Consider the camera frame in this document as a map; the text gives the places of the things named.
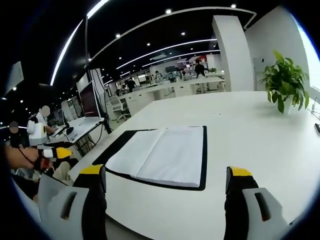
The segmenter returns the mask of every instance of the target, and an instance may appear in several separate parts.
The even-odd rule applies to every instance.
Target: green leaves
[[[277,93],[277,91],[275,91],[274,94],[272,95],[272,102],[273,103],[276,103],[278,96],[279,96],[279,94]]]
[[[281,63],[281,64],[285,63],[284,58],[282,57],[282,55],[279,52],[273,51],[273,54],[274,54],[275,58],[279,61],[279,63]]]
[[[309,104],[309,93],[305,91],[305,80],[309,79],[308,74],[302,68],[294,65],[294,61],[289,57],[283,57],[279,52],[273,51],[276,58],[275,64],[266,66],[264,78],[260,81],[265,83],[269,102],[277,103],[278,110],[283,113],[285,101],[298,105],[299,110],[306,108]]]
[[[268,101],[271,103],[271,92],[268,91]]]
[[[285,104],[284,101],[282,100],[281,95],[278,95],[278,110],[283,114],[285,110]]]
[[[294,61],[292,61],[292,59],[291,59],[291,58],[289,58],[289,57],[285,57],[284,59],[285,59],[285,60],[287,60],[287,61],[289,62],[289,64],[290,64],[290,65],[293,65],[293,64],[294,64]]]
[[[310,96],[307,91],[304,92],[305,102],[304,102],[304,108],[306,109],[309,105]]]

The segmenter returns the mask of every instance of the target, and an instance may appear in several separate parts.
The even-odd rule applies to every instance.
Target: desk
[[[101,141],[71,171],[75,179],[126,130],[207,126],[203,191],[175,190],[106,173],[106,213],[154,240],[222,240],[226,168],[252,172],[281,203],[289,223],[311,202],[320,180],[317,119],[306,110],[283,116],[265,92],[218,92],[154,101]]]
[[[164,93],[165,89],[174,88],[175,97],[183,97],[188,95],[195,95],[196,90],[194,86],[196,84],[203,83],[223,83],[225,80],[219,77],[202,77],[188,81],[178,81],[169,83],[170,81],[164,81],[155,83],[152,86],[148,85],[139,91],[134,91],[120,96],[119,99],[125,99],[131,116],[138,113],[148,104],[156,100],[162,100],[169,98],[169,92]]]
[[[104,118],[101,117],[80,117],[77,119],[74,119],[69,122],[70,127],[73,127],[73,131],[69,135],[57,135],[55,137],[51,137],[50,141],[51,143],[56,143],[62,141],[64,137],[64,141],[68,141],[72,144],[75,144],[78,148],[79,153],[81,156],[84,156],[84,153],[81,150],[81,147],[78,145],[78,141],[85,136],[86,134],[93,131],[95,128],[97,128],[99,125],[101,125],[104,121]]]

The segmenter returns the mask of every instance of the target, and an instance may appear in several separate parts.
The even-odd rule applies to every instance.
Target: floor
[[[109,216],[106,216],[105,232],[108,240],[151,240],[126,228]]]

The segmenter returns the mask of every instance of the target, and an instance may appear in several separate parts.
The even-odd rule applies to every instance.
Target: computer monitor
[[[80,98],[85,117],[99,117],[99,111],[95,99],[93,82],[90,82],[81,92]]]
[[[167,66],[165,68],[165,72],[166,73],[171,73],[171,72],[174,72],[174,71],[176,71],[176,66]]]

